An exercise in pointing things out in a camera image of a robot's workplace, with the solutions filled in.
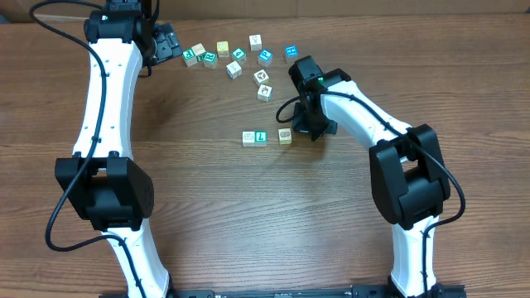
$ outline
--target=black cable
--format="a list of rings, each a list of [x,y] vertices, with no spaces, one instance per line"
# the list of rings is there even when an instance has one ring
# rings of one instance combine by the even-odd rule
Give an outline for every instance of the black cable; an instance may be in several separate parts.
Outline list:
[[[149,20],[151,22],[151,25],[155,25],[155,23],[158,20],[159,13],[160,13],[160,0],[157,0],[157,7],[155,7],[155,12],[152,14],[151,20]]]
[[[296,102],[297,100],[299,100],[301,98],[300,95],[296,96],[295,98],[293,99],[289,99],[287,100],[279,109],[278,111],[276,112],[276,121],[278,121],[278,123],[289,123],[290,121],[292,121],[292,119],[294,119],[295,115],[292,115],[292,117],[290,118],[287,118],[285,120],[280,120],[280,113],[283,111],[284,108],[286,108],[289,104],[291,103],[294,103]]]
[[[429,237],[429,231],[431,231],[435,227],[440,227],[440,226],[442,226],[444,224],[450,224],[450,223],[456,221],[457,219],[459,219],[462,216],[462,214],[464,214],[464,212],[465,212],[464,191],[460,187],[460,184],[458,183],[456,178],[449,172],[449,170],[447,170],[447,168],[445,166],[443,166],[439,161],[436,160],[436,158],[434,158],[431,154],[429,154],[427,151],[425,151],[423,148],[421,148],[419,145],[417,145],[413,140],[411,140],[406,135],[400,133],[398,130],[396,130],[394,127],[392,127],[392,125],[390,125],[390,123],[385,121],[367,103],[365,103],[364,101],[358,99],[357,97],[355,97],[352,94],[343,94],[343,93],[334,92],[334,91],[324,91],[324,92],[320,92],[320,94],[329,94],[329,95],[335,95],[335,96],[344,97],[344,98],[347,98],[347,99],[349,99],[351,101],[355,101],[356,103],[358,103],[361,106],[363,106],[363,108],[365,108],[378,121],[380,121],[381,124],[383,126],[385,126],[385,128],[387,128],[390,132],[392,132],[396,136],[403,137],[403,139],[406,142],[408,142],[414,148],[414,150],[416,150],[417,152],[422,154],[424,157],[426,157],[429,160],[431,160],[437,167],[439,167],[440,170],[442,170],[444,172],[444,174],[446,174],[447,178],[450,180],[452,185],[455,187],[456,192],[458,193],[458,196],[460,197],[460,209],[458,210],[458,213],[456,215],[454,215],[453,217],[450,217],[448,219],[444,219],[444,220],[442,220],[440,222],[433,223],[433,224],[429,225],[425,229],[425,231],[423,231],[423,239],[422,239],[423,240],[422,241],[422,244],[423,244],[423,246],[422,246],[422,270],[423,270],[423,272],[422,272],[422,275],[423,275],[423,290],[424,290],[425,298],[427,298],[429,290],[427,289],[427,274],[426,274],[426,243],[427,243],[427,238]],[[294,101],[294,100],[293,99],[289,100],[286,104],[284,104],[284,106],[287,106],[288,103],[291,103],[292,101]],[[276,115],[276,119],[277,120],[278,120],[278,115],[279,115],[280,112],[281,112],[281,110],[279,110],[277,115]]]
[[[53,212],[51,213],[50,220],[48,221],[48,224],[46,226],[46,233],[45,233],[45,239],[46,239],[46,245],[56,251],[56,252],[71,252],[75,249],[85,247],[87,245],[90,245],[92,243],[106,240],[106,239],[114,239],[118,241],[119,246],[123,248],[123,251],[125,252],[125,255],[127,256],[127,260],[129,262],[129,266],[131,267],[132,276],[134,277],[134,281],[136,282],[136,286],[139,288],[140,293],[142,294],[142,298],[147,298],[145,291],[143,290],[142,283],[140,282],[140,279],[138,278],[137,272],[134,268],[133,258],[131,257],[131,253],[129,252],[127,248],[127,244],[125,243],[125,240],[121,239],[120,237],[116,235],[102,235],[95,238],[91,238],[89,240],[83,241],[82,243],[78,243],[66,248],[58,247],[51,241],[51,229],[53,228],[53,224],[55,220],[57,219],[57,215],[59,214],[60,209],[62,208],[63,204],[65,203],[66,199],[68,199],[68,196],[70,195],[70,192],[73,190],[75,185],[79,183],[80,177],[87,171],[87,166],[92,159],[92,156],[94,155],[94,151],[96,149],[96,146],[99,139],[99,132],[101,131],[101,122],[103,121],[103,115],[104,115],[104,109],[105,109],[105,102],[107,99],[107,75],[105,72],[105,67],[103,64],[103,61],[99,58],[98,54],[85,42],[81,41],[78,38],[75,38],[67,33],[64,33],[63,31],[60,31],[58,29],[55,29],[52,26],[49,26],[45,24],[44,22],[40,21],[35,17],[35,10],[44,7],[46,5],[55,4],[55,3],[72,3],[72,4],[78,4],[78,5],[84,5],[88,7],[94,7],[98,9],[102,9],[100,5],[91,3],[91,2],[85,2],[85,1],[77,1],[77,0],[48,0],[45,2],[39,2],[31,7],[30,9],[30,17],[31,19],[36,22],[37,24],[43,26],[45,29],[48,29],[60,36],[63,36],[64,38],[67,38],[76,44],[83,46],[92,56],[96,59],[98,62],[99,68],[101,69],[101,102],[99,104],[99,112],[98,112],[98,120],[96,122],[96,126],[94,129],[94,136],[92,137],[92,144],[90,145],[89,152],[84,159],[83,164],[79,168],[77,174],[75,175],[74,179],[68,184],[68,187],[65,190],[65,193],[60,197],[59,202],[57,203],[57,206],[54,208]]]

